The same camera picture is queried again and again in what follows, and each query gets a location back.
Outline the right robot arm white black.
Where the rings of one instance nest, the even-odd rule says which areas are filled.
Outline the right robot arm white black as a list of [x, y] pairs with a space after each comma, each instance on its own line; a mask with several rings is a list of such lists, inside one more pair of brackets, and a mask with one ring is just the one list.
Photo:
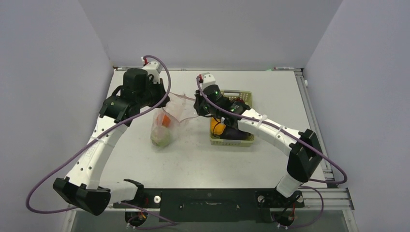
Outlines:
[[275, 187], [274, 203], [287, 206], [294, 192], [310, 178], [322, 161], [322, 149], [314, 131], [293, 130], [269, 120], [241, 101], [224, 97], [218, 85], [196, 90], [194, 109], [200, 116], [211, 116], [236, 131], [257, 136], [288, 157], [286, 173]]

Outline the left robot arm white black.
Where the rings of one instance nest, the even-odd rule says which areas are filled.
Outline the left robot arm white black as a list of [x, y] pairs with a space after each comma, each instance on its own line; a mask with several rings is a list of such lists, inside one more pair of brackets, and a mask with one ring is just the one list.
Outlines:
[[103, 102], [90, 146], [80, 151], [79, 159], [64, 178], [56, 178], [53, 189], [69, 204], [93, 215], [100, 215], [108, 205], [125, 201], [132, 208], [143, 204], [142, 184], [124, 179], [102, 187], [104, 167], [119, 141], [141, 108], [164, 107], [169, 101], [160, 78], [161, 67], [145, 65], [130, 68], [123, 74], [123, 83]]

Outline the beige plastic basket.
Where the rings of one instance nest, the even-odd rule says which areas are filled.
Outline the beige plastic basket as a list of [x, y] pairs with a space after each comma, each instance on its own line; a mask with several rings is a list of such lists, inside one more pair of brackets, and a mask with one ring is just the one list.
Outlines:
[[[252, 93], [250, 91], [240, 91], [240, 90], [221, 90], [223, 96], [229, 98], [231, 102], [241, 101], [244, 104], [252, 107], [253, 99]], [[211, 145], [219, 145], [219, 146], [240, 146], [240, 147], [249, 147], [254, 142], [254, 135], [250, 134], [250, 137], [247, 140], [225, 140], [220, 139], [219, 137], [210, 136], [210, 143]]]

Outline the clear zip top bag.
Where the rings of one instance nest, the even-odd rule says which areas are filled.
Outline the clear zip top bag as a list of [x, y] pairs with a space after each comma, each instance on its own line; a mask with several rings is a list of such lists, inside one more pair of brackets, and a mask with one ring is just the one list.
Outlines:
[[189, 121], [197, 118], [195, 99], [185, 94], [169, 93], [170, 101], [154, 111], [150, 139], [154, 146], [164, 148], [174, 142]]

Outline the yellow bell pepper toy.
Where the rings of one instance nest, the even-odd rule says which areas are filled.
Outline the yellow bell pepper toy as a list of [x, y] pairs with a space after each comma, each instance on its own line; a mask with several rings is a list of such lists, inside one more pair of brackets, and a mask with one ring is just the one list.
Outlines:
[[210, 120], [210, 132], [214, 137], [220, 137], [226, 129], [226, 126], [220, 122], [219, 119], [211, 118]]

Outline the green cabbage toy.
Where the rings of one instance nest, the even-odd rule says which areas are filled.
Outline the green cabbage toy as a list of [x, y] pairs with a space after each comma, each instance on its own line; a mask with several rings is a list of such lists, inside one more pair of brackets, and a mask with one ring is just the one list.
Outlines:
[[165, 126], [154, 126], [150, 134], [151, 142], [157, 147], [166, 147], [172, 142], [171, 130]]

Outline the orange pumpkin toy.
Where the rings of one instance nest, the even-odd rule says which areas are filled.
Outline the orange pumpkin toy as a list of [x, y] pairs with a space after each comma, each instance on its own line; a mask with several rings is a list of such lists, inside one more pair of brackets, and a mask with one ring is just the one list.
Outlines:
[[172, 124], [172, 121], [171, 121], [171, 119], [168, 115], [159, 114], [156, 117], [156, 123], [157, 123], [157, 125], [164, 126], [164, 127], [168, 128]]

